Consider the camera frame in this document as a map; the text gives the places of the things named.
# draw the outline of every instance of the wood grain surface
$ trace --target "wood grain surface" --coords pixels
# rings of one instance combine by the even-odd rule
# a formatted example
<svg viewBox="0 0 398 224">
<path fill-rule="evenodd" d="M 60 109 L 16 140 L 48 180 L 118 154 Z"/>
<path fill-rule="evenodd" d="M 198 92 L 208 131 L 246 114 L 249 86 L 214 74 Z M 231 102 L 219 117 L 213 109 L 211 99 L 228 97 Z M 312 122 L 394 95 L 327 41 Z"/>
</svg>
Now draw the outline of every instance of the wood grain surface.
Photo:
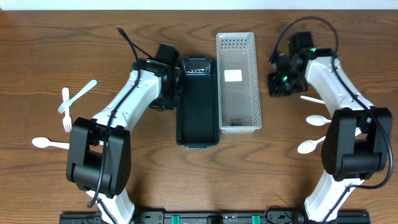
<svg viewBox="0 0 398 224">
<path fill-rule="evenodd" d="M 216 57 L 219 32 L 254 32 L 262 129 L 222 134 L 208 149 L 175 142 L 175 111 L 147 110 L 132 132 L 130 199 L 140 208 L 168 211 L 263 211 L 270 205 L 302 206 L 323 172 L 320 150 L 297 153 L 327 126 L 305 122 L 329 118 L 323 105 L 268 95 L 267 58 L 285 26 L 302 16 L 329 20 L 339 32 L 339 59 L 357 89 L 398 117 L 397 11 L 57 11 L 0 12 L 0 222 L 57 223 L 60 213 L 93 211 L 89 197 L 65 176 L 67 151 L 39 149 L 31 141 L 69 141 L 57 113 L 61 89 L 76 94 L 98 84 L 71 107 L 73 119 L 91 118 L 125 84 L 133 54 L 116 26 L 154 54 L 160 43 L 181 55 Z M 297 24 L 287 35 L 311 30 L 315 44 L 334 44 L 319 22 Z M 287 50 L 286 41 L 280 46 Z M 318 97 L 310 89 L 305 95 Z M 398 124 L 391 144 L 398 155 Z M 366 184 L 376 184 L 386 171 Z M 367 210 L 373 223 L 398 223 L 398 171 L 380 190 L 355 190 L 345 209 Z"/>
</svg>

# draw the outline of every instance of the white perforated basket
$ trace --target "white perforated basket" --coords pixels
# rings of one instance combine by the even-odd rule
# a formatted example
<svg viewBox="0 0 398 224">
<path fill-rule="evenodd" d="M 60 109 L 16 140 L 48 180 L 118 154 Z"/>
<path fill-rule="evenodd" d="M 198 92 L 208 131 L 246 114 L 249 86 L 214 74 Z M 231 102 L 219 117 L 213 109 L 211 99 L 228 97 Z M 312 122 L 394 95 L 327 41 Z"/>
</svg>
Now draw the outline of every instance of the white perforated basket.
<svg viewBox="0 0 398 224">
<path fill-rule="evenodd" d="M 217 34 L 218 109 L 222 133 L 261 128 L 254 34 Z"/>
</svg>

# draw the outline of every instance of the plastic spoon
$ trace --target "plastic spoon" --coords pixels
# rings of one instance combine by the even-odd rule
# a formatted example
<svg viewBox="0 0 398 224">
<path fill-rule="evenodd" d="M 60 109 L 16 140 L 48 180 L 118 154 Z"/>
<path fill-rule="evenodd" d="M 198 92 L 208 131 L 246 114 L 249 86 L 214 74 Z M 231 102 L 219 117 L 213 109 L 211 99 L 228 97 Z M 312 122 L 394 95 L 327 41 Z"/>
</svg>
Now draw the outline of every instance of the plastic spoon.
<svg viewBox="0 0 398 224">
<path fill-rule="evenodd" d="M 69 149 L 69 143 L 53 142 L 45 137 L 34 138 L 32 140 L 32 143 L 34 146 L 39 147 L 39 148 L 45 148 L 47 146 L 54 146 L 54 147 L 59 147 L 62 149 Z"/>
<path fill-rule="evenodd" d="M 309 96 L 300 96 L 300 98 L 303 100 L 308 100 L 308 101 L 314 102 L 314 103 L 325 104 L 325 102 L 323 100 L 318 100 L 318 99 L 315 99 L 315 98 L 312 98 Z"/>
<path fill-rule="evenodd" d="M 329 120 L 329 119 L 326 119 L 324 116 L 322 116 L 322 115 L 311 115 L 311 116 L 308 116 L 307 118 L 306 118 L 306 121 L 309 123 L 309 124 L 312 124 L 312 125 L 314 125 L 314 126 L 322 126 L 322 125 L 324 125 L 324 124 L 327 124 L 327 123 L 330 123 L 331 122 L 331 120 Z"/>
<path fill-rule="evenodd" d="M 359 128 L 355 129 L 355 136 L 361 134 L 361 130 Z M 307 154 L 314 151 L 317 148 L 317 144 L 325 140 L 326 136 L 314 141 L 314 140 L 306 140 L 298 146 L 298 153 Z"/>
</svg>

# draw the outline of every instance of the black tray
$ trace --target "black tray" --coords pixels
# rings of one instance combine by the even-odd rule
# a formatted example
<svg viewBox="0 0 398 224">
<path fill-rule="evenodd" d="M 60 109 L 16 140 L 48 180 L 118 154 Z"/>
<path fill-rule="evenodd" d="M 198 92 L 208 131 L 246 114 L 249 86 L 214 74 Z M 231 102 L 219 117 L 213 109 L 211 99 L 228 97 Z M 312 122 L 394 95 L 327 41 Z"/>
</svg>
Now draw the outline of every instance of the black tray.
<svg viewBox="0 0 398 224">
<path fill-rule="evenodd" d="M 215 60 L 181 60 L 183 93 L 177 109 L 177 144 L 206 148 L 220 140 Z"/>
</svg>

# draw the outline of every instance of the white plastic fork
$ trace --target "white plastic fork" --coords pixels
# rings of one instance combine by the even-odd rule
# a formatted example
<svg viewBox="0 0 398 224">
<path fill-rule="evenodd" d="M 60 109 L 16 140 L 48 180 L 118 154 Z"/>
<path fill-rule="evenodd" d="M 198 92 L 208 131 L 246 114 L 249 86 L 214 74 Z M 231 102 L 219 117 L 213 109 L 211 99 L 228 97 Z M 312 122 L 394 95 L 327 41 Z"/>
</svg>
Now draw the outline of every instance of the white plastic fork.
<svg viewBox="0 0 398 224">
<path fill-rule="evenodd" d="M 79 97 L 83 96 L 88 90 L 92 89 L 95 85 L 97 85 L 97 80 L 92 80 L 87 83 L 72 99 L 64 101 L 61 106 L 58 108 L 59 113 L 63 113 L 65 108 L 69 108 L 73 102 L 75 102 Z"/>
<path fill-rule="evenodd" d="M 65 87 L 62 89 L 62 99 L 64 102 L 69 100 L 69 88 Z M 65 117 L 63 118 L 62 123 L 65 132 L 70 132 L 72 129 L 72 118 L 69 115 L 69 106 L 65 108 Z"/>
</svg>

